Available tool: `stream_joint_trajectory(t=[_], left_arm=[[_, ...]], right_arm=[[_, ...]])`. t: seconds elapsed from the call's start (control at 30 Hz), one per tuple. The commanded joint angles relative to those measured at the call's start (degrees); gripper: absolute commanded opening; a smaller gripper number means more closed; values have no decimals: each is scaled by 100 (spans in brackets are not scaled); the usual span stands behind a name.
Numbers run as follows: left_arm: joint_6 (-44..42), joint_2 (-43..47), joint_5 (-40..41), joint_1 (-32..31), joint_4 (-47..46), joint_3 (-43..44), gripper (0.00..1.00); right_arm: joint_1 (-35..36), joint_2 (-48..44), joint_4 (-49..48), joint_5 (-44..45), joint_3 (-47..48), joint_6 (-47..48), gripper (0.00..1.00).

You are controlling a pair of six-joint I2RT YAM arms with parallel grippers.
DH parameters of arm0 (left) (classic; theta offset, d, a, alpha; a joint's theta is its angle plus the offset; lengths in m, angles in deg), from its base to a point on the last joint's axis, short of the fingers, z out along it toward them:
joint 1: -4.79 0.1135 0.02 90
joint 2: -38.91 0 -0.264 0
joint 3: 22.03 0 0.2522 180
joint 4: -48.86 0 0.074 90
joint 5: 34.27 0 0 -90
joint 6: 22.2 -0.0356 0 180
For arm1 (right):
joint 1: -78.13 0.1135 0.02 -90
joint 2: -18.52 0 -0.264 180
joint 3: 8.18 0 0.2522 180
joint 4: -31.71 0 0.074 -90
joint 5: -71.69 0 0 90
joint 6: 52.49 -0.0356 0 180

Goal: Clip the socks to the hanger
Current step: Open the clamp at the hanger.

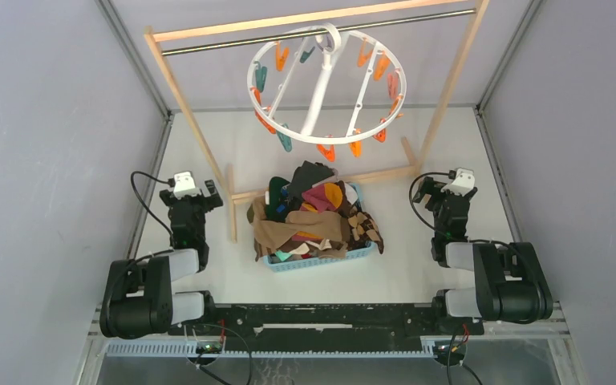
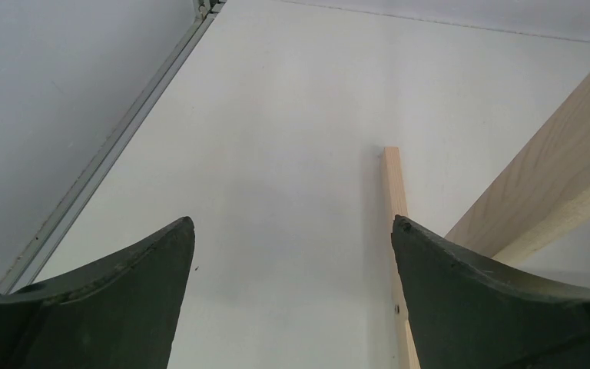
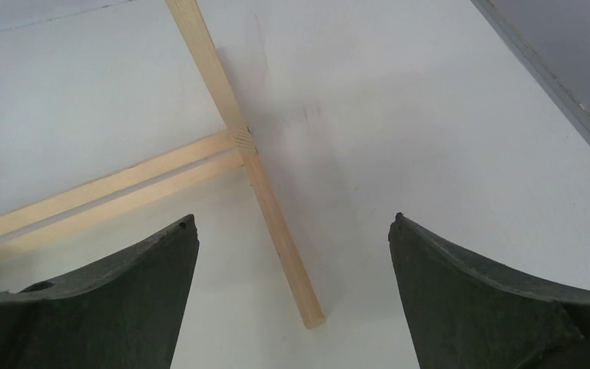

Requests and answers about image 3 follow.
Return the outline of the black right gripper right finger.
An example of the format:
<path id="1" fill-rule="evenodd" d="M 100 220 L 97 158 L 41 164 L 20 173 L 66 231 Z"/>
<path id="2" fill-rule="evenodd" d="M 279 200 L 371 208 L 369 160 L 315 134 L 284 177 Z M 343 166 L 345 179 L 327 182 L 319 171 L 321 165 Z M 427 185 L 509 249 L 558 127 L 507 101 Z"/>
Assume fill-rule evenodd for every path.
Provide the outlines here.
<path id="1" fill-rule="evenodd" d="M 590 291 L 510 268 L 397 214 L 389 249 L 422 368 L 590 368 Z"/>

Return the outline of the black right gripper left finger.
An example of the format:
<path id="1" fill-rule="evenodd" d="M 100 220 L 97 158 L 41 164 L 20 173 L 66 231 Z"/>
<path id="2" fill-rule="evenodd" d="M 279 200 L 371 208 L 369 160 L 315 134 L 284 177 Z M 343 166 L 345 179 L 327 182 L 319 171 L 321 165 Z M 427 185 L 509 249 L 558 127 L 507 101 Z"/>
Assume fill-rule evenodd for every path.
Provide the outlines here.
<path id="1" fill-rule="evenodd" d="M 189 214 L 81 268 L 0 292 L 0 368 L 169 368 L 198 251 Z"/>

